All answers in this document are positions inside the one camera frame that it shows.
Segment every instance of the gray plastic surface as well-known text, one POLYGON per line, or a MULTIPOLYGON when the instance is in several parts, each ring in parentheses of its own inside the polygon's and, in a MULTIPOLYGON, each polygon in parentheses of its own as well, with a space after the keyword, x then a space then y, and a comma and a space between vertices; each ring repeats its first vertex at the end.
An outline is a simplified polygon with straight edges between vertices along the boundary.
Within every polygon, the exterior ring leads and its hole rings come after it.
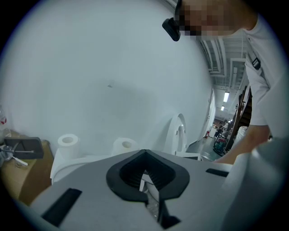
MULTIPOLYGON (((265 143, 252 153, 239 155, 233 166, 154 151, 190 174, 190 183, 182 195, 166 200, 169 214, 181 220, 168 230, 227 231, 248 227, 282 187, 289 162, 284 153, 287 144, 288 139, 265 143), (229 174, 217 176, 206 172, 208 168, 229 174)), ((107 186, 108 169, 137 152, 80 167, 43 192, 31 208, 41 215, 67 188, 75 188, 83 192, 60 225, 61 230, 163 230, 144 203, 124 201, 107 186)))

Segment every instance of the toilet seat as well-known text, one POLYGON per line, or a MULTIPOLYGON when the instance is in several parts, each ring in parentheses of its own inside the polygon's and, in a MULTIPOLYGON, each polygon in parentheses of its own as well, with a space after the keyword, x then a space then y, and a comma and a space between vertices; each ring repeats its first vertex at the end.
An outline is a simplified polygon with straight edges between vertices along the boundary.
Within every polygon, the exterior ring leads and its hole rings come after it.
POLYGON ((186 123, 182 113, 179 113, 171 120, 163 152, 176 155, 177 152, 186 152, 186 149, 186 123))

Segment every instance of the white plastic part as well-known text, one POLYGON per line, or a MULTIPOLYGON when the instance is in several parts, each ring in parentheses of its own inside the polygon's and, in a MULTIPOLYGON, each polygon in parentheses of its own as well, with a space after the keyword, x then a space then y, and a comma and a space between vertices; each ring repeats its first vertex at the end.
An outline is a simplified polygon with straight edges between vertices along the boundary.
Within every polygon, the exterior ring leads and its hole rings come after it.
POLYGON ((13 157, 13 156, 12 156, 12 158, 15 159, 17 162, 21 163, 22 165, 28 166, 28 163, 26 163, 26 162, 24 162, 24 161, 22 161, 16 157, 13 157))
POLYGON ((81 158, 80 139, 74 134, 65 134, 58 138, 58 148, 66 160, 81 158))
POLYGON ((145 186, 145 181, 144 181, 144 180, 141 180, 141 181, 140 181, 140 191, 141 191, 141 192, 143 191, 144 186, 145 186))
POLYGON ((73 159, 69 161, 64 161, 63 163, 55 166, 53 171, 51 171, 51 183, 60 181, 63 177, 67 176, 79 167, 102 159, 109 158, 109 155, 105 156, 85 156, 83 158, 73 159))
POLYGON ((146 184, 146 186, 148 187, 149 193, 153 196, 153 198, 159 202, 159 192, 157 188, 151 184, 146 184))
POLYGON ((175 155, 177 152, 186 152, 186 149, 186 123, 184 116, 180 113, 171 120, 163 152, 175 155))
POLYGON ((118 138, 113 143, 112 156, 139 150, 138 143, 129 138, 118 138))
POLYGON ((53 164, 52 164, 52 168, 51 168, 51 172, 50 172, 50 178, 52 179, 52 175, 54 174, 56 168, 61 165, 64 164, 66 162, 66 160, 62 157, 62 155, 60 154, 60 150, 57 149, 55 156, 54 156, 54 160, 53 160, 53 164))
POLYGON ((153 182, 152 182, 151 178, 149 177, 149 175, 143 174, 141 179, 144 180, 146 183, 153 185, 153 182))

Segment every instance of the fluorescent light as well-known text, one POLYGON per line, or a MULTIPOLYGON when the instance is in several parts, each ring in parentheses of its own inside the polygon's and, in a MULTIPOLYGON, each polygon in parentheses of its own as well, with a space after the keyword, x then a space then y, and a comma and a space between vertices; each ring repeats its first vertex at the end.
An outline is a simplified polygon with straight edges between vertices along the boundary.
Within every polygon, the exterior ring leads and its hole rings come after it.
POLYGON ((227 102, 227 101, 228 101, 229 94, 230 94, 230 92, 225 92, 225 95, 224 95, 224 102, 227 102))

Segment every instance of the white pipe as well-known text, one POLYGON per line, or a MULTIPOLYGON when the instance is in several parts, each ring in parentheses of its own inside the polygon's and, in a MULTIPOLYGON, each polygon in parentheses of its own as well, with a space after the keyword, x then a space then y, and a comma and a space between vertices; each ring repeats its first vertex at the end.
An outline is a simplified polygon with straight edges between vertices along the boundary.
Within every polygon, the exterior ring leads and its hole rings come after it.
POLYGON ((205 48, 208 52, 208 55, 209 55, 209 59, 210 59, 210 64, 211 64, 211 69, 213 69, 213 61, 212 61, 212 56, 211 56, 211 52, 209 50, 209 47, 208 47, 208 44, 206 41, 203 41, 204 45, 205 45, 205 48))
POLYGON ((246 68, 244 69, 244 72, 243 72, 243 76, 242 76, 242 80, 241 80, 241 82, 240 82, 239 90, 240 90, 241 87, 242 87, 242 84, 243 84, 243 82, 244 82, 245 76, 246 76, 246 68))
POLYGON ((174 2, 173 0, 165 0, 166 2, 168 2, 169 4, 171 4, 172 6, 174 6, 176 8, 177 4, 176 2, 174 2))
POLYGON ((241 52, 241 58, 243 58, 243 30, 242 30, 242 52, 241 52))
POLYGON ((230 82, 229 82, 229 89, 231 86, 232 75, 233 75, 233 62, 246 62, 246 59, 243 58, 231 58, 230 59, 230 82))
POLYGON ((235 84, 236 84, 236 78, 237 78, 237 74, 233 73, 233 82, 232 82, 232 88, 234 89, 235 84))
POLYGON ((234 99, 233 99, 233 101, 232 101, 232 103, 231 103, 231 106, 230 106, 230 108, 229 108, 229 111, 231 111, 231 110, 232 110, 232 107, 237 104, 237 101, 236 101, 236 100, 238 99, 239 95, 240 95, 240 90, 237 90, 237 93, 236 93, 236 95, 235 95, 235 97, 234 97, 234 99))
POLYGON ((218 72, 217 71, 214 71, 214 72, 212 71, 211 73, 212 74, 220 74, 221 73, 221 64, 220 64, 220 57, 219 57, 219 54, 218 54, 217 45, 216 45, 216 42, 214 40, 211 40, 211 43, 212 43, 212 47, 213 47, 213 50, 214 50, 214 53, 215 53, 217 67, 218 67, 218 72))
POLYGON ((221 59, 221 57, 223 57, 222 55, 221 55, 221 52, 220 52, 220 49, 219 49, 219 45, 218 45, 218 42, 216 42, 217 43, 217 49, 218 49, 218 54, 219 54, 219 57, 220 57, 220 61, 221 61, 221 68, 224 66, 224 64, 223 64, 223 60, 221 59))
POLYGON ((224 41, 222 38, 219 38, 219 43, 221 47, 222 57, 223 57, 223 66, 224 66, 224 74, 213 74, 213 71, 211 71, 211 77, 227 77, 227 57, 226 57, 226 50, 224 41))
POLYGON ((222 52, 222 56, 223 56, 224 76, 227 77, 227 57, 226 57, 226 50, 225 50, 224 41, 222 38, 219 38, 219 43, 221 46, 221 52, 222 52))
POLYGON ((209 71, 211 71, 212 68, 213 68, 213 66, 212 66, 212 63, 210 62, 208 52, 207 52, 205 46, 203 45, 202 40, 199 41, 199 45, 200 45, 201 49, 203 50, 203 52, 204 52, 204 54, 205 54, 205 57, 206 57, 206 59, 208 60, 208 63, 209 63, 210 66, 211 66, 211 68, 209 68, 209 71))
POLYGON ((220 87, 220 85, 216 85, 216 84, 214 84, 214 89, 226 91, 226 88, 225 88, 225 87, 220 87))

